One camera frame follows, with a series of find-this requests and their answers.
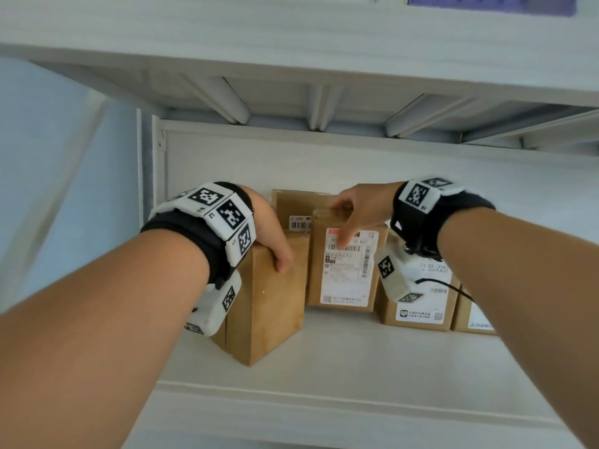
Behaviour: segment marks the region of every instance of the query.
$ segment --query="package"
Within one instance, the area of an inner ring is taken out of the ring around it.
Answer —
[[[328,208],[335,195],[302,190],[273,189],[270,204],[283,230],[310,234],[312,212]]]
[[[345,249],[337,247],[339,228],[349,213],[315,210],[312,217],[308,305],[371,312],[378,285],[374,253],[387,240],[385,224],[360,230]]]
[[[467,290],[463,288],[462,290],[464,293],[468,293]],[[472,332],[475,334],[497,334],[482,310],[480,310],[480,307],[462,295],[458,297],[458,306],[453,316],[451,329],[452,331]]]
[[[240,263],[241,290],[212,339],[242,364],[252,366],[298,332],[304,321],[310,236],[286,232],[295,262],[275,269],[270,249],[255,244]]]
[[[389,242],[403,243],[392,234]],[[420,258],[422,277],[436,279],[459,288],[460,282],[447,267],[445,262],[437,262],[431,258]],[[379,285],[375,310],[383,324],[392,326],[418,327],[435,331],[448,331],[452,323],[453,309],[458,300],[458,292],[437,282],[424,282],[421,293],[406,296],[403,302],[391,302],[387,298],[383,285]]]

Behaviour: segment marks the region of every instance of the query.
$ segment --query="light blue wall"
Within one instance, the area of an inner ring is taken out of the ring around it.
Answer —
[[[86,94],[86,87],[62,76],[0,57],[0,254],[49,182]],[[138,195],[136,111],[112,102],[22,294],[133,237]]]

